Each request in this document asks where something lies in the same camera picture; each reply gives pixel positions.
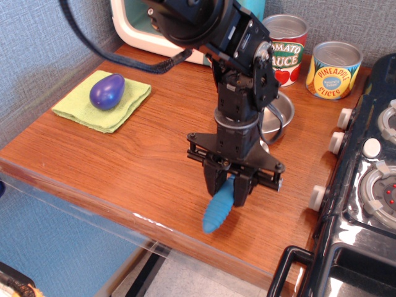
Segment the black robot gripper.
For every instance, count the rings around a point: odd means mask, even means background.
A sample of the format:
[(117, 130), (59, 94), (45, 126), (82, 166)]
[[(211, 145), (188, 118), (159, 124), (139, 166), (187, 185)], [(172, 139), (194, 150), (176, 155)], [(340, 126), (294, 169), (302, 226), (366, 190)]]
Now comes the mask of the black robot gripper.
[[(221, 114), (216, 114), (216, 133), (192, 132), (187, 135), (190, 142), (187, 154), (189, 158), (202, 163), (207, 190), (211, 196), (214, 196), (223, 186), (232, 163), (268, 174), (272, 177), (272, 185), (266, 187), (276, 191), (280, 189), (281, 174), (285, 171), (285, 166), (262, 148), (260, 144), (262, 120), (262, 114), (255, 114), (247, 121), (233, 121)], [(219, 162), (205, 160), (208, 153), (213, 154)], [(254, 186), (253, 176), (245, 174), (235, 176), (235, 207), (242, 207), (245, 204)]]

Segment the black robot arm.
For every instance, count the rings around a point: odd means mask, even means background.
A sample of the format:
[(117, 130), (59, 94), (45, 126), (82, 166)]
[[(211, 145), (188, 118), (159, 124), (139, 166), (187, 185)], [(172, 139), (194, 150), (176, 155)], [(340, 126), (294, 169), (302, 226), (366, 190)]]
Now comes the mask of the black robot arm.
[(229, 174), (234, 205), (253, 188), (278, 189), (285, 166), (262, 147), (264, 111), (278, 98), (272, 41), (264, 24), (237, 1), (149, 1), (152, 25), (168, 41), (205, 54), (212, 65), (218, 103), (215, 134), (190, 133), (188, 151), (204, 167), (216, 194)]

